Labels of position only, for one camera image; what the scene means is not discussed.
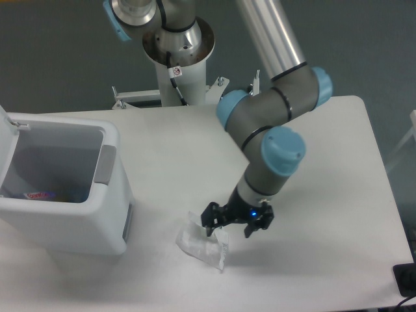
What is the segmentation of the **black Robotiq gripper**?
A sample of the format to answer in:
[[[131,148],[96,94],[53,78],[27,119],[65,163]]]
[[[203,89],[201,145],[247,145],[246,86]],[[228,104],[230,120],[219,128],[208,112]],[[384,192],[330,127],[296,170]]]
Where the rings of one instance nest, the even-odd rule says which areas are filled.
[[[274,219],[272,206],[267,201],[248,203],[235,188],[225,206],[211,202],[201,214],[201,225],[210,237],[216,228],[229,224],[247,224],[244,235],[249,238],[259,229],[266,230]]]

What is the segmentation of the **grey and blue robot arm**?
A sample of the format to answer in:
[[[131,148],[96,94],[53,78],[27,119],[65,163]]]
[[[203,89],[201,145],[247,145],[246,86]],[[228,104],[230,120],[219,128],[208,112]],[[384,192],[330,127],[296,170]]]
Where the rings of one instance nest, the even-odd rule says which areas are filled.
[[[105,11],[119,39],[142,40],[154,63],[161,103],[190,106],[208,103],[206,60],[214,34],[196,15],[195,1],[105,1]],[[306,153],[302,137],[287,123],[327,102],[332,81],[308,65],[279,1],[238,1],[271,80],[269,90],[235,90],[220,96],[216,115],[248,159],[248,166],[228,202],[210,203],[201,214],[208,234],[229,224],[244,224],[250,236],[268,229],[271,199],[295,173]]]

